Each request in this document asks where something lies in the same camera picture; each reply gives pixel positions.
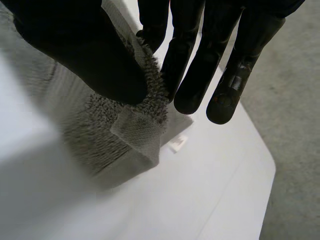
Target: floor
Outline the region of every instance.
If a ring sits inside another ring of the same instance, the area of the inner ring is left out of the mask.
[[[242,95],[277,168],[260,240],[320,239],[319,13],[320,1],[307,0],[287,17]]]

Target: finger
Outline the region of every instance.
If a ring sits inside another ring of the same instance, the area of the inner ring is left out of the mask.
[[[202,38],[175,98],[175,108],[193,114],[209,87],[242,9],[225,0],[206,1]]]
[[[145,74],[120,40],[101,0],[5,0],[21,36],[64,65],[93,91],[138,104]]]
[[[173,37],[162,65],[162,78],[174,99],[198,34],[204,0],[171,0]]]
[[[138,6],[143,30],[138,31],[136,36],[143,38],[155,53],[166,36],[169,0],[138,0]]]
[[[243,11],[234,48],[206,110],[211,122],[225,124],[232,118],[261,51],[284,22],[257,9]]]

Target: gloved hand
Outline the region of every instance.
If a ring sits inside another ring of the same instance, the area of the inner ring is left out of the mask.
[[[241,17],[233,51],[206,110],[213,123],[227,123],[262,49],[282,27],[285,17],[303,1],[171,0],[174,32],[161,72],[175,108],[183,114],[198,109]],[[143,29],[137,36],[144,38],[155,52],[166,35],[169,0],[138,0],[138,5]],[[182,81],[204,5],[200,45]]]
[[[17,31],[33,47],[78,75],[98,94],[138,104],[145,74],[123,42],[102,0],[0,0]]]

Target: small label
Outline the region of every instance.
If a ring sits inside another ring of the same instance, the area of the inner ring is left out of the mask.
[[[169,147],[174,153],[177,153],[187,140],[188,137],[186,135],[180,135],[169,142]]]

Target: hand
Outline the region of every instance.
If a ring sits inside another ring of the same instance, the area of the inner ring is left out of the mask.
[[[285,22],[282,16],[275,16],[256,4],[243,5],[242,2],[251,3],[238,0],[171,0],[174,32],[161,72],[169,90],[169,99],[174,99],[179,112],[192,114],[200,106],[241,16],[234,49],[206,111],[209,120],[216,124],[225,124],[232,118],[262,49]],[[180,85],[196,41],[204,3],[200,45]],[[169,0],[138,0],[138,4],[143,30],[137,35],[144,38],[155,52],[165,37]]]
[[[74,72],[92,90],[125,104],[145,98],[145,74],[118,37],[101,0],[1,1],[30,45]]]

